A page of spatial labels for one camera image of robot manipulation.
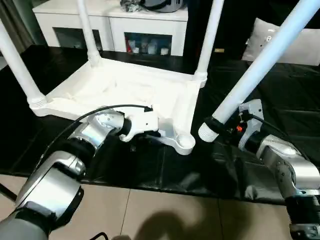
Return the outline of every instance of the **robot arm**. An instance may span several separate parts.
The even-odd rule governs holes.
[[[84,195],[80,180],[106,137],[118,135],[128,142],[136,134],[157,130],[158,117],[153,111],[129,119],[112,109],[90,115],[28,178],[14,212],[0,222],[0,239],[48,239],[78,208]]]
[[[273,172],[290,216],[293,239],[320,239],[320,174],[289,142],[265,137],[256,156]]]
[[[241,104],[238,110],[239,119],[233,130],[212,117],[206,118],[205,124],[240,150],[254,153],[274,174],[290,216],[292,238],[319,240],[320,173],[317,167],[290,142],[261,132],[264,116],[259,99]]]

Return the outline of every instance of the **floor tile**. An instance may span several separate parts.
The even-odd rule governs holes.
[[[88,240],[100,232],[109,239],[120,235],[130,190],[86,184],[82,187],[84,197],[71,222],[53,231],[50,240]]]
[[[121,234],[132,240],[221,240],[217,200],[132,189]]]
[[[224,240],[292,240],[285,206],[219,200]]]
[[[26,182],[26,178],[24,177],[17,177],[17,176],[9,176],[9,175],[2,175],[0,174],[0,183],[6,186],[15,194],[18,194],[21,187]],[[0,221],[8,217],[9,214],[15,208],[15,203],[2,194],[0,194]]]

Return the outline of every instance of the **table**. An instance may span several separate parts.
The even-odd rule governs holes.
[[[179,56],[104,51],[102,57],[186,74],[196,69],[195,62]],[[87,53],[33,45],[22,59],[46,95],[86,62]],[[283,204],[273,175],[253,154],[226,144],[220,137],[214,143],[199,139],[197,131],[204,117],[212,114],[250,65],[215,55],[212,63],[196,104],[191,129],[196,147],[190,155],[178,155],[170,146],[144,138],[124,143],[110,137],[92,160],[83,182]],[[2,97],[7,99],[2,106],[0,174],[27,177],[47,144],[71,121],[35,116],[8,66],[0,71],[0,79],[6,87]],[[264,118],[286,131],[320,167],[320,68],[278,63],[248,100],[256,98],[262,100]]]

